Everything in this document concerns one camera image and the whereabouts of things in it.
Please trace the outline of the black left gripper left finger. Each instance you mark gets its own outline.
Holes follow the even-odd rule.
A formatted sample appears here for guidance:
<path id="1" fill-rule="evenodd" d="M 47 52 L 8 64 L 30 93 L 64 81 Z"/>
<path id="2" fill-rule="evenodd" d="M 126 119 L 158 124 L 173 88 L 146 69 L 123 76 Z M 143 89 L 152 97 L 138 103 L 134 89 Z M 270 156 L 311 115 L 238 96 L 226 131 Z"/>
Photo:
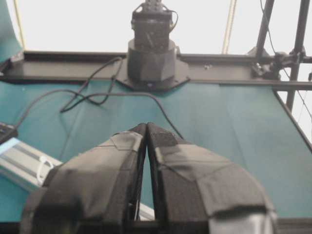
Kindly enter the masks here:
<path id="1" fill-rule="evenodd" d="M 146 149 L 146 124 L 53 168 L 31 192 L 21 234 L 121 234 L 137 217 Z"/>

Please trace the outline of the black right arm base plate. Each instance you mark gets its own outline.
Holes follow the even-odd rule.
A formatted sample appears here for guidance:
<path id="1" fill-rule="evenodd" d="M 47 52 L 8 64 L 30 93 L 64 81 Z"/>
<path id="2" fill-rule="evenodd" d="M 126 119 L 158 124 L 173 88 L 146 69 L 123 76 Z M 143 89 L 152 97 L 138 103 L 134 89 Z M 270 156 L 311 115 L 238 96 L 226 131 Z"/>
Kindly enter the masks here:
<path id="1" fill-rule="evenodd" d="M 190 69 L 178 59 L 156 61 L 129 56 L 123 60 L 116 80 L 134 91 L 167 92 L 190 81 Z"/>

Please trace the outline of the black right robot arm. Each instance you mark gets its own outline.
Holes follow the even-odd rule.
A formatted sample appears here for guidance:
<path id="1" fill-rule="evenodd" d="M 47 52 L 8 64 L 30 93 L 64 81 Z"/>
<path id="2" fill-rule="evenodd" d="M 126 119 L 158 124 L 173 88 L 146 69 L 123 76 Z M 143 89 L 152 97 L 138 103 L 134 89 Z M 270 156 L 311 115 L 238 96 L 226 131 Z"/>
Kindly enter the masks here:
<path id="1" fill-rule="evenodd" d="M 134 39 L 128 43 L 128 76 L 134 82 L 162 82 L 175 75 L 173 12 L 160 0 L 146 0 L 132 13 Z"/>

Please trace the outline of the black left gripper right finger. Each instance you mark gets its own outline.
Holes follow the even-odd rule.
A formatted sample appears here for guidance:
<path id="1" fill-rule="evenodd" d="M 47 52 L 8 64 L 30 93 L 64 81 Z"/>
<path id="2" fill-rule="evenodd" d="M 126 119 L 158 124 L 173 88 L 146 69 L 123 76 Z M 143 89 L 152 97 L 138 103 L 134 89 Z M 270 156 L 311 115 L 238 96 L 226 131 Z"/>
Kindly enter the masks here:
<path id="1" fill-rule="evenodd" d="M 242 166 L 147 124 L 154 209 L 169 234 L 275 234 L 264 187 Z"/>

